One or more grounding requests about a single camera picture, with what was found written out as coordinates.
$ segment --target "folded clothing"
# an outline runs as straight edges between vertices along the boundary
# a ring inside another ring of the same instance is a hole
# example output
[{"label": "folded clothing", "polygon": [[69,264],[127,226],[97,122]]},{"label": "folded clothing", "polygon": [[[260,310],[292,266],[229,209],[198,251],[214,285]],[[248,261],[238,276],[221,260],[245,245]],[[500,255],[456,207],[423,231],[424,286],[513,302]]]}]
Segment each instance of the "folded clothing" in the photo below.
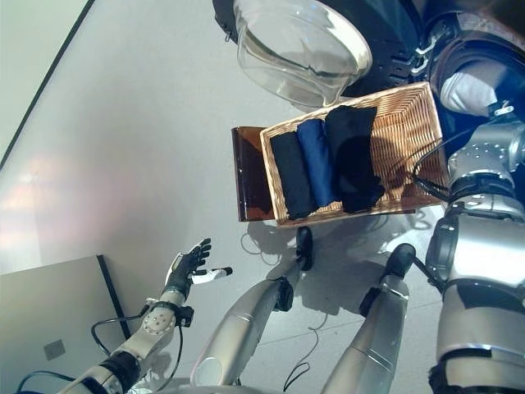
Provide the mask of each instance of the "folded clothing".
[{"label": "folded clothing", "polygon": [[285,205],[291,220],[306,218],[317,210],[313,197],[303,151],[297,133],[276,135],[270,139],[273,156],[281,178]]},{"label": "folded clothing", "polygon": [[334,188],[347,213],[370,209],[385,193],[374,175],[370,134],[377,108],[341,105],[325,118],[325,131],[336,170]]},{"label": "folded clothing", "polygon": [[303,149],[304,160],[313,196],[318,206],[324,207],[338,200],[334,191],[334,168],[321,119],[308,119],[297,126],[297,138]]}]

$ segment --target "gray floor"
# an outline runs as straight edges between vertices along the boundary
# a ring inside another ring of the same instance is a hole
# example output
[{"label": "gray floor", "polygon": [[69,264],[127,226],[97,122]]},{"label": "gray floor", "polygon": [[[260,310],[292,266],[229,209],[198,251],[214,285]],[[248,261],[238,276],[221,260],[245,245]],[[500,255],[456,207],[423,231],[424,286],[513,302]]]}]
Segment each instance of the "gray floor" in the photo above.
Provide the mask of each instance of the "gray floor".
[{"label": "gray floor", "polygon": [[[229,306],[293,252],[293,231],[237,222],[230,128],[297,114],[242,74],[211,2],[96,2],[0,175],[2,272],[105,254],[132,314],[158,293],[173,255],[210,236],[210,265],[235,273],[190,293],[195,320],[177,374],[184,382]],[[271,316],[243,383],[282,388],[314,343],[308,328],[327,314],[312,370],[290,389],[319,392],[381,271],[363,260],[401,241],[423,257],[440,214],[438,207],[314,227],[317,265],[294,308]],[[440,297],[421,273],[407,280],[412,299],[392,392],[430,392]],[[157,371],[169,369],[176,347]]]}]

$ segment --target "folded blue shirt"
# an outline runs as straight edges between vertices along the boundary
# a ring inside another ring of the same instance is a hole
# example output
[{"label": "folded blue shirt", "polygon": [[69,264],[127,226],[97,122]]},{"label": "folded blue shirt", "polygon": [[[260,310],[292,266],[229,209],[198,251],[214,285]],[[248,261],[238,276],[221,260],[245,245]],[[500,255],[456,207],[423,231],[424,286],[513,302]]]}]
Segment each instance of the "folded blue shirt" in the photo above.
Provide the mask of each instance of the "folded blue shirt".
[{"label": "folded blue shirt", "polygon": [[321,119],[309,119],[297,126],[297,137],[304,154],[308,178],[317,205],[338,200],[334,191],[334,163]]}]

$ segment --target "woven basket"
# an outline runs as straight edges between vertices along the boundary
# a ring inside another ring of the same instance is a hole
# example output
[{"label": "woven basket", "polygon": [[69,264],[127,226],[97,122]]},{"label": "woven basket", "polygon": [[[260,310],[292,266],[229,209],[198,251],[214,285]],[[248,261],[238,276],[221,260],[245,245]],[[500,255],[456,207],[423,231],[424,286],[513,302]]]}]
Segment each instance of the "woven basket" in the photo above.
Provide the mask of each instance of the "woven basket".
[{"label": "woven basket", "polygon": [[[386,192],[377,201],[376,206],[368,211],[348,214],[342,210],[341,202],[335,202],[318,209],[306,218],[289,220],[270,139],[275,135],[295,132],[297,125],[308,119],[324,119],[329,111],[339,105],[377,107],[376,119],[372,126],[371,155],[374,172],[381,178]],[[277,225],[298,226],[377,213],[398,213],[440,203],[438,199],[415,186],[410,176],[417,160],[434,148],[440,140],[441,127],[427,82],[352,98],[342,104],[283,121],[261,131],[262,154]],[[430,181],[445,185],[445,169],[445,156],[439,151],[425,160],[419,174]]]}]

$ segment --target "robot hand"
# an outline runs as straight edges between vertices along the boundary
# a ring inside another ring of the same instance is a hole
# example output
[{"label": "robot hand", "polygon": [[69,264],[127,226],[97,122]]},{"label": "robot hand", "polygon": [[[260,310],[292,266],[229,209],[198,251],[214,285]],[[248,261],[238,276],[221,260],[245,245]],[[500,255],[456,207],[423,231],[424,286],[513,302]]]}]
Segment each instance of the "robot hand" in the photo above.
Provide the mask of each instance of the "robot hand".
[{"label": "robot hand", "polygon": [[192,284],[206,283],[232,274],[230,267],[197,269],[206,263],[211,249],[212,240],[206,238],[186,254],[179,253],[167,271],[164,291],[176,290],[187,298]]}]

